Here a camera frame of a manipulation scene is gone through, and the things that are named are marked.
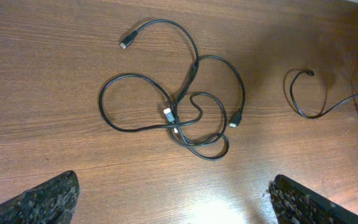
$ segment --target brown wooden tabletop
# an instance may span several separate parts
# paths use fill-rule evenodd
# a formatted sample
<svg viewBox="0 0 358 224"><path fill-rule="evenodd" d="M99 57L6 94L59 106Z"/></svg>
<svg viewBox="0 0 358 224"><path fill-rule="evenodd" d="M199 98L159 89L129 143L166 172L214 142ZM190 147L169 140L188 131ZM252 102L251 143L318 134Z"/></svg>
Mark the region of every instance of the brown wooden tabletop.
<svg viewBox="0 0 358 224"><path fill-rule="evenodd" d="M210 162L170 139L167 130L122 133L98 109L106 80L147 75L177 94L194 59L176 27L156 24L125 50L119 41L143 22L170 19L194 38L200 55L219 55L239 71L246 107L228 129L226 157ZM0 0L0 203L66 170L79 178L73 223L272 223L264 196L285 174L358 214L358 99L309 120L288 104L294 92L318 113L358 92L358 5L293 0ZM241 98L223 63L205 60L189 92L207 91L229 116ZM215 132L219 107L200 97L204 116L183 128L192 138ZM123 80L106 92L123 128L166 123L165 101L151 85ZM185 97L182 120L198 115ZM200 149L214 155L223 140Z"/></svg>

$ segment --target black object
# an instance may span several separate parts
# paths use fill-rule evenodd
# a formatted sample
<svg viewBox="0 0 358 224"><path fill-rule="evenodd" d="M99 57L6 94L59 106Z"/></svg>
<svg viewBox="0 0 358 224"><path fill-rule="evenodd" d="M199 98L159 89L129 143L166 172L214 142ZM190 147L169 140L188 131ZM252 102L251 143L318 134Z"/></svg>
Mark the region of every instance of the black object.
<svg viewBox="0 0 358 224"><path fill-rule="evenodd" d="M0 204L0 223L69 224L80 186L74 171L66 171Z"/></svg>
<svg viewBox="0 0 358 224"><path fill-rule="evenodd" d="M241 86L241 90L242 90L242 101L241 101L241 106L240 108L237 110L237 112L234 113L232 119L231 119L231 123L230 123L230 127L235 128L238 125L240 125L241 122L241 116L242 116L242 111L244 109L244 104L246 101L246 91L244 88L244 84L241 80L241 77L239 75L239 73L237 72L237 70L234 68L234 66L228 62L226 59L219 57L219 56L214 56L214 55L204 55L204 56L199 56L198 55L198 50L197 50L197 46L194 43L194 40L191 38L190 34L179 24L177 24L176 22L172 22L169 20L165 20L165 19L157 19L154 21L150 21L147 22L145 24L143 24L142 26L140 26L137 30L135 30L134 32L132 32L131 34L129 34L127 37L125 37L123 39L123 41L120 43L120 46L125 49L127 48L131 43L133 43L135 37L137 36L137 34L144 29L145 27L154 24L154 23L158 23L158 22L164 22L164 23L169 23L172 25L177 26L179 29L181 29L186 35L187 37L190 39L191 44L194 47L194 51L195 51L195 55L196 55L196 60L194 62L194 64L191 66L190 68L190 73L189 73L189 78L187 79L186 85L183 88L183 90L179 93L179 95L177 96L177 98L175 100L172 100L170 98L170 96L168 95L168 93L159 85L157 84L155 81L153 81L150 78L147 78L144 75L140 75L140 74L136 74L136 73L128 73L125 75L120 75L116 78L113 78L112 80L108 81L107 84L105 84L105 86L102 87L101 93L99 95L99 109L100 112L104 118L104 120L114 129L118 130L118 131L124 131L124 132L129 132L129 133L133 133L133 132L138 132L138 131L146 131L146 130L151 130L151 129L156 129L156 128L168 128L169 133L171 138L180 146L186 147L188 148L191 152L193 152L194 154L196 154L198 157L202 158L202 159L206 159L209 161L215 161L218 160L220 158L222 158L224 155L226 155L226 153L229 150L229 140L228 138L224 135L224 132L226 130L226 125L227 125L227 116L226 116L226 111L223 107L223 104L218 100L218 98L216 98L215 96L213 96L210 93L205 93L205 92L197 92L194 93L190 96L190 101L191 104L200 112L198 117L195 119L192 119L191 121L186 121L186 122L180 122L179 119L179 115L178 115L178 105L180 104L181 100L183 99L183 97L187 94L187 91L190 87L190 85L193 83L194 79L196 78L197 72L198 72L198 67L200 64L200 61L202 59L207 59L207 58L213 58L213 59L217 59L220 60L222 62L224 62L226 65L229 66L229 68L234 72L234 74L236 75L237 79L239 80L240 86ZM168 122L169 124L155 124L155 125L151 125L151 126L147 126L147 127L142 127L142 128L136 128L136 129L124 129L124 128L120 128L118 126L116 126L115 124L113 124L113 122L107 117L104 108L103 108L103 95L104 92L106 91L106 89L112 85L114 82L121 80L123 78L141 78L145 81L148 81L149 83L151 83L153 86L155 86L156 88L158 88L163 95L166 97L168 104L169 104L169 110L166 113L166 116L169 117L168 118ZM183 131L181 130L182 126L188 126L191 124L195 124L196 122L198 122L202 115L203 115L203 110L193 101L193 98L195 96L207 96L212 98L220 107L222 114L224 116L224 124L223 124L223 128L222 131L218 132L218 133L212 133L208 136L206 136L204 139L200 140L200 141L194 141L191 140L189 138L187 138L184 134ZM224 150L219 153L217 156L204 156L202 154L200 154L199 152L196 151L195 148L200 147L200 146L210 146L214 143L216 143L220 138L223 138L226 145Z"/></svg>
<svg viewBox="0 0 358 224"><path fill-rule="evenodd" d="M305 69L305 70L302 70L300 72L298 72L298 74L295 75L295 77L293 78L292 82L291 82L291 85L290 85L290 94L291 94L291 99L292 99L292 103L293 103L293 106L295 107L296 109L296 112L304 117L304 118L308 118L308 119L316 119L316 118L320 118L324 115L326 115L327 113L329 113L331 110L341 106L342 104L348 102L350 99L354 98L354 97L357 97L358 96L358 93L354 94L354 95L351 95L345 99L343 99L342 101L340 101L339 103L335 104L334 106L330 107L330 109L326 110L325 112L322 112L320 114L317 114L317 115L313 115L313 116L309 116L309 115L305 115L304 112L302 112L301 109L299 109L299 106L298 104L296 103L296 100L295 100L295 97L293 96L293 92L292 92L292 87L293 87L293 84L295 83L296 79L301 75L301 74L307 74L309 76L314 76L314 71L312 70L309 70L309 69Z"/></svg>
<svg viewBox="0 0 358 224"><path fill-rule="evenodd" d="M358 215L284 175L269 184L278 223L357 223Z"/></svg>

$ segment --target metal connector tip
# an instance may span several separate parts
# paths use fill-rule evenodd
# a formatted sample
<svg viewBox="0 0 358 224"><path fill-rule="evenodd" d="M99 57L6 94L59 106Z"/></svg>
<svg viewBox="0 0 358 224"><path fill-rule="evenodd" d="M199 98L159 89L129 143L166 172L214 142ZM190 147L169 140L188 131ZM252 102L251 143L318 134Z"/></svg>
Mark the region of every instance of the metal connector tip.
<svg viewBox="0 0 358 224"><path fill-rule="evenodd" d="M122 49L125 49L127 46L124 43L119 44Z"/></svg>

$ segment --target tangled cable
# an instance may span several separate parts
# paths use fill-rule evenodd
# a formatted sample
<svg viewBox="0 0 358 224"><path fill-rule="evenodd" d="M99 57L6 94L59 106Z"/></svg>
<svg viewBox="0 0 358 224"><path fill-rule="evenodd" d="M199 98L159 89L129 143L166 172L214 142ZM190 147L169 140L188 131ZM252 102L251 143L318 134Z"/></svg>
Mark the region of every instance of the tangled cable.
<svg viewBox="0 0 358 224"><path fill-rule="evenodd" d="M169 130L171 138L177 144L179 144L180 146L188 148L192 153L196 154L198 157L200 157L202 159L206 159L206 160L209 160L209 161L218 160L218 159L222 158L223 156L225 156L227 154L228 150L229 150L229 140L224 135L224 132L226 130L226 125L227 125L227 115L226 115L226 110L224 109L223 104L218 100L218 98L216 98L215 96L213 96L210 93L206 93L206 92L194 93L194 94L192 94L190 96L190 102L198 110L199 115L198 115L197 118L192 119L191 121L184 121L184 122L181 122L180 119L179 119L178 105L180 104L181 100L185 97L190 85L193 83L194 79L196 78L200 61L203 60L203 59L207 59L207 58L213 58L213 59L216 59L216 60L220 60L220 61L224 62L226 65L228 65L229 68L234 72L234 74L236 75L237 79L239 80L241 90L242 90L241 106L237 110L237 112L234 113L234 115L233 115L233 117L231 119L231 123L230 123L230 127L235 128L241 122L242 111L244 109L244 104L245 104L245 101L246 101L246 91L245 91L245 88L244 88L244 84L243 84L243 82L241 80L241 77L240 77L239 73L237 72L237 70L226 59L224 59L222 57L219 57L219 56L214 56L214 55L199 56L197 46L196 46L194 40L191 38L190 34L181 25L177 24L176 22L172 22L172 21L165 20L165 19L157 19L157 20L154 20L154 21L147 22L147 23L143 24L142 26L140 26L133 33L131 33L127 37L125 37L122 40L122 42L120 43L120 46L123 49L125 49L126 47L128 47L134 41L135 37L137 36L137 34L142 29L144 29L145 27L147 27L147 26L149 26L151 24L155 24L155 23L159 23L159 22L169 23L169 24L177 26L179 29L181 29L187 35L187 37L190 39L191 44L193 45L195 55L196 55L196 60L191 65L191 68L190 68L190 71L189 71L189 78L187 79L187 83L186 83L185 87L178 94L176 100L172 100L170 98L170 96L168 95L168 93L159 84L157 84L155 81L153 81L152 79L150 79L150 78L148 78L148 77L146 77L144 75L136 74L136 73L127 73L125 75L120 75L120 76L118 76L116 78L113 78L112 80L107 82L107 84L105 84L105 86L103 86L103 88L101 90L101 93L99 95L100 113L102 114L102 117L104 118L104 120L112 128L114 128L114 129L116 129L118 131L134 133L134 132L147 131L147 130L156 129L156 128L167 128ZM106 113L104 111L104 108L103 108L103 95L104 95L106 89L109 86L111 86L114 82L116 82L118 80L121 80L123 78L141 78L141 79L151 83L156 88L158 88L163 93L163 95L166 97L166 99L168 101L168 104L169 104L169 108L164 110L165 116L167 117L169 124L155 124L155 125L146 126L146 127L142 127L142 128L136 128L136 129L124 129L124 128L120 128L120 127L116 126L115 124L113 124L112 121L107 117L107 115L106 115ZM182 126L188 126L188 125L191 125L191 124L195 124L203 116L203 110L193 101L193 98L196 97L196 96L207 96L207 97L212 98L218 104L218 106L220 107L221 112L223 114L223 118L224 118L223 128L222 128L222 130L220 132L209 134L208 136L206 136L205 138L203 138L202 140L199 140L199 141L194 141L194 140L189 139L188 137L185 136L185 134L183 133L183 131L181 129ZM221 138L224 139L225 147L216 156L204 156L204 155L200 154L196 150L197 147L210 146L210 145L216 143Z"/></svg>
<svg viewBox="0 0 358 224"><path fill-rule="evenodd" d="M293 106L294 106L295 109L296 109L296 112L297 112L300 116L302 116L302 117L304 117L304 118L308 118L308 119L317 119L317 118L320 118L320 117L322 117L322 116L328 114L331 110L333 110L333 109L335 109L335 108L337 108L337 107L343 105L344 103L348 102L350 99L352 99L352 98L358 96L358 93L353 94L353 95L351 95L351 96L349 96L349 97L347 97L347 98L341 100L339 103L335 104L334 106L330 107L330 109L326 110L325 112L319 113L319 114L317 114L317 115L313 115L313 116L305 115L305 113L304 113L301 109L299 109L299 106L298 106L298 104L296 103L295 97L293 96L293 92L292 92L293 84L295 83L296 79L297 79L300 75L302 75L303 73L305 73L305 74L307 74L307 75L309 75L309 76L311 76L311 77L314 76L314 71L309 70L309 69L305 69L305 70L302 70L302 71L298 72L298 74L295 75L295 77L293 78L293 80L292 80L292 82L291 82L291 85L290 85L290 95L291 95L291 99L292 99Z"/></svg>

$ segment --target cable connector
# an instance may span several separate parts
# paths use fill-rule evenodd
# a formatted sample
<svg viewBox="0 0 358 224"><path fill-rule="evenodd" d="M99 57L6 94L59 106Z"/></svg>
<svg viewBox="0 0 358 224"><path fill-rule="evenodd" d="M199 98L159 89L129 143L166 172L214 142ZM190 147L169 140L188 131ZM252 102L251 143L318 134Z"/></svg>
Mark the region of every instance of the cable connector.
<svg viewBox="0 0 358 224"><path fill-rule="evenodd" d="M239 111L237 111L236 113L234 113L233 117L231 117L229 126L232 127L232 128L235 128L235 127L237 127L238 125L240 125L241 115L242 115L242 111L241 111L241 110L239 110Z"/></svg>
<svg viewBox="0 0 358 224"><path fill-rule="evenodd" d="M172 112L171 112L171 109L170 108L167 108L164 110L164 114L165 116L167 117L167 120L169 123L174 123L175 122L175 117L173 116ZM173 128L173 132L174 133L177 133L178 132L178 129L177 128Z"/></svg>
<svg viewBox="0 0 358 224"><path fill-rule="evenodd" d="M135 37L137 36L137 30L135 30L134 32L132 32L131 34L129 34L128 36L126 36L121 43L119 44L122 49L127 48L135 39Z"/></svg>

